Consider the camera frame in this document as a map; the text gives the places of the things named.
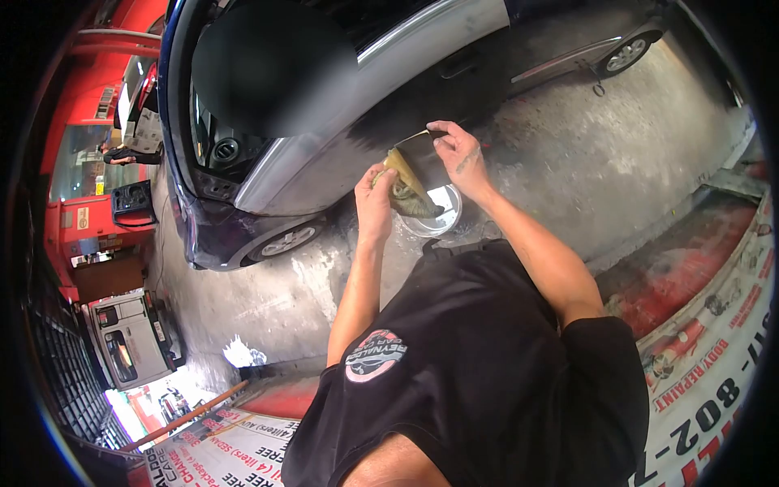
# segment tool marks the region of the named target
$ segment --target shirt logo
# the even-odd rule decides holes
[[[374,330],[346,357],[346,377],[363,383],[381,376],[399,362],[408,347],[389,330]]]

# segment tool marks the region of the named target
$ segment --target plastic bowl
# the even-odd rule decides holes
[[[428,195],[433,203],[443,206],[444,212],[437,218],[400,217],[400,223],[418,237],[438,237],[454,228],[463,213],[463,197],[454,185],[431,189]]]

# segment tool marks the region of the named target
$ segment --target red beam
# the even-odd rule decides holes
[[[129,54],[143,56],[145,58],[159,58],[160,50],[156,48],[145,48],[142,46],[127,44],[84,44],[73,46],[70,55],[94,55],[99,52],[118,52],[119,54]]]
[[[104,42],[129,42],[131,44],[143,44],[150,48],[159,48],[161,40],[159,36],[141,37],[130,33],[88,33],[79,36],[80,44],[103,44]]]

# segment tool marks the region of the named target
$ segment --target person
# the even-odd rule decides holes
[[[130,149],[125,144],[119,144],[116,147],[110,147],[106,142],[100,145],[100,152],[103,153],[103,162],[105,164],[154,164],[161,161],[160,150],[152,154],[145,154],[137,150]]]
[[[582,260],[488,178],[453,122],[435,151],[508,240],[425,245],[379,312],[395,171],[354,189],[358,243],[327,368],[287,445],[300,485],[625,485],[649,397],[631,329],[606,316]]]

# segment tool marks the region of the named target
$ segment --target hand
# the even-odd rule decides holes
[[[395,169],[389,169],[371,188],[373,178],[384,171],[384,164],[373,164],[354,187],[357,201],[357,220],[359,224],[358,244],[384,245],[392,233],[392,215],[390,214],[390,185],[397,177]]]
[[[440,130],[449,135],[433,140],[435,152],[441,157],[452,183],[468,198],[482,205],[495,189],[487,176],[481,145],[476,137],[454,122],[428,123],[428,130]]]

